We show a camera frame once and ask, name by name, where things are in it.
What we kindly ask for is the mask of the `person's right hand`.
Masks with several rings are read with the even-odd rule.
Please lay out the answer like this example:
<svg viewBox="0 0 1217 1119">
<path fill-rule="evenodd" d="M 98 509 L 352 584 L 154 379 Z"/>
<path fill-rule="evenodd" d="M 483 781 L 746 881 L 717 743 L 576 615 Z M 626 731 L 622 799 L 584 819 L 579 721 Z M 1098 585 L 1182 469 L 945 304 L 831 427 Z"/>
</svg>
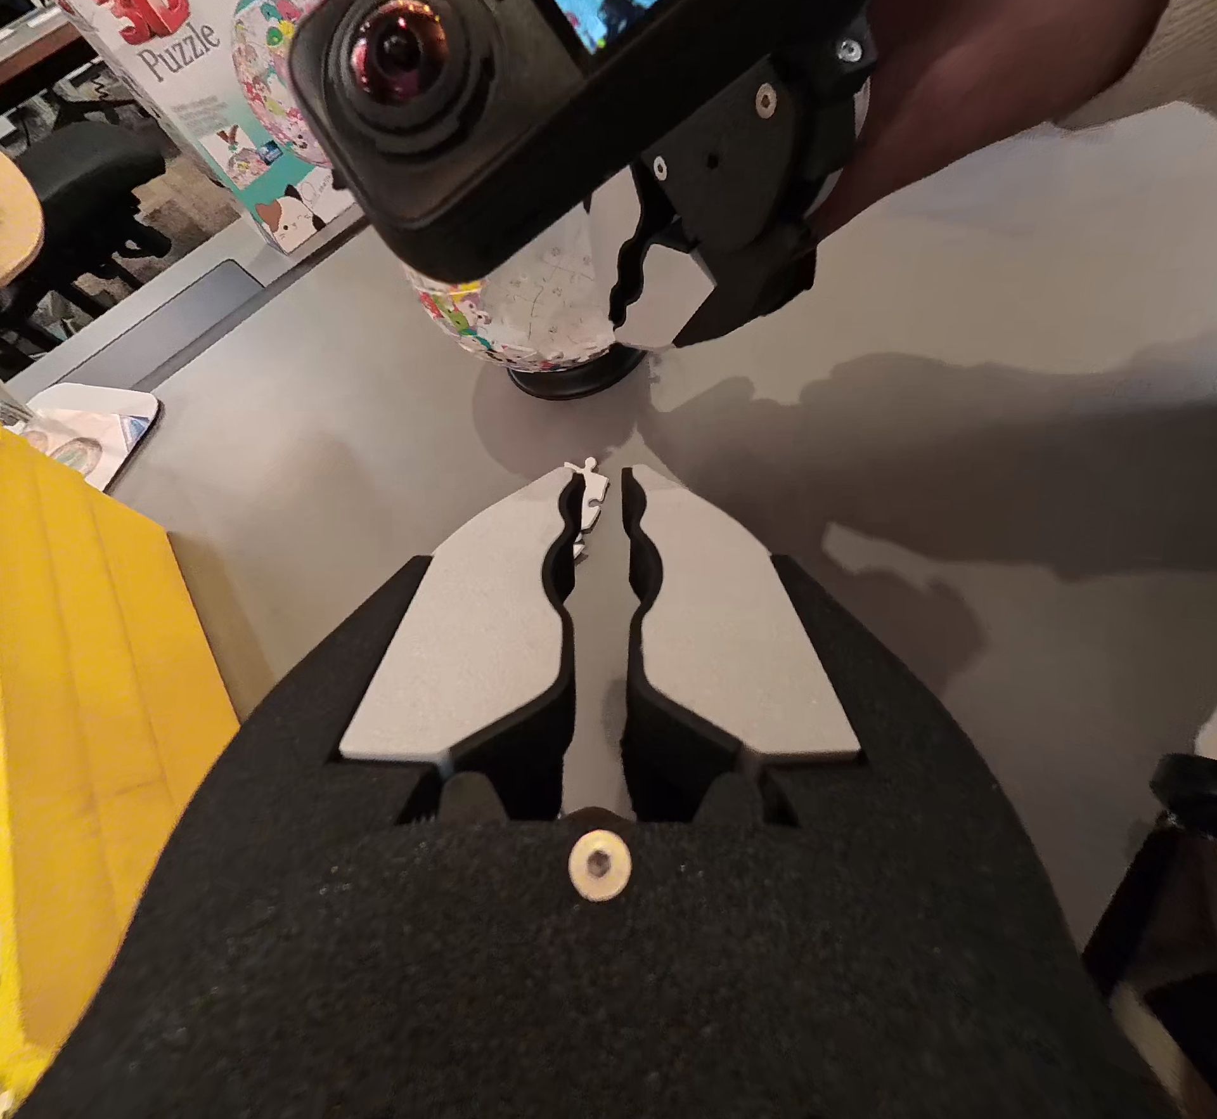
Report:
<svg viewBox="0 0 1217 1119">
<path fill-rule="evenodd" d="M 1043 123 L 1133 66 L 1169 0 L 874 0 L 876 66 L 857 152 L 818 239 L 883 199 Z"/>
</svg>

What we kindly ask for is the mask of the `brown edged desk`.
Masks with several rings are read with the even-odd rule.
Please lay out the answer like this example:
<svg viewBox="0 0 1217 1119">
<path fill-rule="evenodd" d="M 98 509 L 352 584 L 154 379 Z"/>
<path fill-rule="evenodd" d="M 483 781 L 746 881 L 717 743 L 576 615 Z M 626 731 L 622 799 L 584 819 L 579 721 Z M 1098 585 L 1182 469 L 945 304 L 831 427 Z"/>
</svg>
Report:
<svg viewBox="0 0 1217 1119">
<path fill-rule="evenodd" d="M 58 9 L 45 8 L 22 16 L 2 27 L 1 85 L 7 89 L 19 79 L 46 65 L 63 62 L 63 57 L 77 58 L 76 65 L 89 62 L 93 46 L 76 30 L 71 19 Z"/>
</svg>

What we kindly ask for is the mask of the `black office chair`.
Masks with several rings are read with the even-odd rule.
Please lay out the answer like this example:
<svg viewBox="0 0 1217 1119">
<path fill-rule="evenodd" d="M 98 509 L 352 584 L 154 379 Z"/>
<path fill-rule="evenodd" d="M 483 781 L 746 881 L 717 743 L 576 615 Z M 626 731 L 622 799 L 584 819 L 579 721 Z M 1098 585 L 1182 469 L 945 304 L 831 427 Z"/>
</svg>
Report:
<svg viewBox="0 0 1217 1119">
<path fill-rule="evenodd" d="M 2 290 L 4 376 L 33 362 L 19 342 L 40 353 L 58 347 L 35 322 L 47 295 L 59 294 L 96 320 L 108 308 L 78 286 L 84 275 L 140 290 L 118 259 L 163 259 L 171 250 L 166 235 L 142 222 L 135 195 L 165 174 L 165 159 L 149 139 L 112 123 L 72 123 L 29 146 L 14 166 L 35 192 L 44 228 L 37 257 Z"/>
</svg>

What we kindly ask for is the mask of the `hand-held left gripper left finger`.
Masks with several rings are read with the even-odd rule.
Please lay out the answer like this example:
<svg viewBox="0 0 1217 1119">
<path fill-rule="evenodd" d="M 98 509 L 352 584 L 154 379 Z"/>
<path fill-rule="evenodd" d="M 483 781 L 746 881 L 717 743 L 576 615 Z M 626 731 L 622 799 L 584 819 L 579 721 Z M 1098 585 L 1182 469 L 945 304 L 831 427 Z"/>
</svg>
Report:
<svg viewBox="0 0 1217 1119">
<path fill-rule="evenodd" d="M 344 762 L 483 775 L 512 820 L 555 820 L 575 716 L 566 601 L 580 472 L 553 471 L 457 527 L 417 585 L 339 741 Z"/>
</svg>

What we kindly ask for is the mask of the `colourful puzzle ball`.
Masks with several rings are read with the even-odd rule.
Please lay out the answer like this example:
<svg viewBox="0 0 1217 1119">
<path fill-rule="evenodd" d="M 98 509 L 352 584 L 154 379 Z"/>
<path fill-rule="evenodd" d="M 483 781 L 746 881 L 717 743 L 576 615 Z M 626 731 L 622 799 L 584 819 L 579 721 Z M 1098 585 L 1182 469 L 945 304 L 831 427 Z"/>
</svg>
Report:
<svg viewBox="0 0 1217 1119">
<path fill-rule="evenodd" d="M 448 282 L 403 264 L 423 311 L 465 352 L 522 370 L 588 362 L 613 346 L 598 293 L 588 206 L 576 205 L 491 275 Z"/>
</svg>

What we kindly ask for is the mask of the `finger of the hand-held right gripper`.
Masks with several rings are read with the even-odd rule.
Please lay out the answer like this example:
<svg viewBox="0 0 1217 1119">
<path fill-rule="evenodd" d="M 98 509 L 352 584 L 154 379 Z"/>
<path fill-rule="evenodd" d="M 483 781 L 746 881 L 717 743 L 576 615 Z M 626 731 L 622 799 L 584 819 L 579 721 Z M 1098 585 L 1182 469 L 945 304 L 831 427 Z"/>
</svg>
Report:
<svg viewBox="0 0 1217 1119">
<path fill-rule="evenodd" d="M 673 347 L 711 290 L 711 279 L 692 254 L 651 244 L 643 260 L 642 293 L 626 307 L 622 324 L 613 328 L 613 343 L 642 351 Z"/>
<path fill-rule="evenodd" d="M 597 188 L 585 210 L 593 275 L 601 298 L 635 303 L 643 295 L 644 263 L 652 237 L 642 227 L 644 202 L 631 168 Z"/>
</svg>

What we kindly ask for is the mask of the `puzzle box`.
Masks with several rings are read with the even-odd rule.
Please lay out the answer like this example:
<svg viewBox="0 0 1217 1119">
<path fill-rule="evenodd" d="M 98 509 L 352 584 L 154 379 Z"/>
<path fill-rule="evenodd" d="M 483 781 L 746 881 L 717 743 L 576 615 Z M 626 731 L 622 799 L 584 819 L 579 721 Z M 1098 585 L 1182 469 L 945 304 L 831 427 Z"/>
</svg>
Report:
<svg viewBox="0 0 1217 1119">
<path fill-rule="evenodd" d="M 290 54 L 325 0 L 54 0 L 103 62 L 287 255 L 353 213 Z"/>
</svg>

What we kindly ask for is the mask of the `white printed sheet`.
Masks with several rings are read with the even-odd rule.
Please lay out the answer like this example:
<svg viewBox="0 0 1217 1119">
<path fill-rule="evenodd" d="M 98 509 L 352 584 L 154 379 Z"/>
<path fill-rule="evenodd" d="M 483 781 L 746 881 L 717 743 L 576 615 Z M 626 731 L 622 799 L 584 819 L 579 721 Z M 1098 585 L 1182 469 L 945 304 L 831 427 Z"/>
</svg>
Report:
<svg viewBox="0 0 1217 1119">
<path fill-rule="evenodd" d="M 102 494 L 109 493 L 162 411 L 153 393 L 80 383 L 46 388 L 28 405 L 33 416 L 10 429 Z"/>
</svg>

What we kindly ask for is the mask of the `black fabric item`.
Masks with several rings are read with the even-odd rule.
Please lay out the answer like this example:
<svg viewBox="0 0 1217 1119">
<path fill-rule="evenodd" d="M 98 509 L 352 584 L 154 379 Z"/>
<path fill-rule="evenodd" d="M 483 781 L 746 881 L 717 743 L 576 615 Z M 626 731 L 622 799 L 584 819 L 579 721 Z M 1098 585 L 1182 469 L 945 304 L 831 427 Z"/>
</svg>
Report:
<svg viewBox="0 0 1217 1119">
<path fill-rule="evenodd" d="M 1159 819 L 1083 962 L 1108 1009 L 1132 986 L 1215 1093 L 1214 752 L 1164 756 L 1150 788 Z"/>
</svg>

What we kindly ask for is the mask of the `round black ball stand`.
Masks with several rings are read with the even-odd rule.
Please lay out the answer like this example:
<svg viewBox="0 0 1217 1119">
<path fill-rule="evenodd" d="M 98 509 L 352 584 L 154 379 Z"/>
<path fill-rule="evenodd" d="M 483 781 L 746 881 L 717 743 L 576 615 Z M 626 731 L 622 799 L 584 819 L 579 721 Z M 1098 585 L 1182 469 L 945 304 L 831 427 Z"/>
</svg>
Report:
<svg viewBox="0 0 1217 1119">
<path fill-rule="evenodd" d="M 598 357 L 575 366 L 546 370 L 508 369 L 509 380 L 526 396 L 546 402 L 570 402 L 617 386 L 648 357 L 637 347 L 613 344 Z"/>
</svg>

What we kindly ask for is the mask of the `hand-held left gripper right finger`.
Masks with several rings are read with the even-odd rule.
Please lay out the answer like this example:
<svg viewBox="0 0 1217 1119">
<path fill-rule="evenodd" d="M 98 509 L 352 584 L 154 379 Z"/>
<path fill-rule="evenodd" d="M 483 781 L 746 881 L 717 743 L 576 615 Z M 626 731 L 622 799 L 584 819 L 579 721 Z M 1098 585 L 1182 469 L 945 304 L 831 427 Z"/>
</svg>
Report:
<svg viewBox="0 0 1217 1119">
<path fill-rule="evenodd" d="M 773 776 L 862 761 L 799 612 L 807 576 L 642 464 L 621 473 L 637 600 L 620 757 L 638 820 L 692 820 L 722 776 L 780 808 Z"/>
</svg>

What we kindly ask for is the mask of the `round wooden tabletop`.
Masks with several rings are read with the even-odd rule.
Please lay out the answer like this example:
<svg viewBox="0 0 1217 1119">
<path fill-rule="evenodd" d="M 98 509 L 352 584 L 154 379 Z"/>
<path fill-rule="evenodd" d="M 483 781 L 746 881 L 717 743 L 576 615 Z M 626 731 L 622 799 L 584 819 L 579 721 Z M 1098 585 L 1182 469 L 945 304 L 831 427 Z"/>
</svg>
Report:
<svg viewBox="0 0 1217 1119">
<path fill-rule="evenodd" d="M 45 221 L 38 196 L 20 168 L 1 153 L 1 281 L 14 282 L 38 258 Z"/>
</svg>

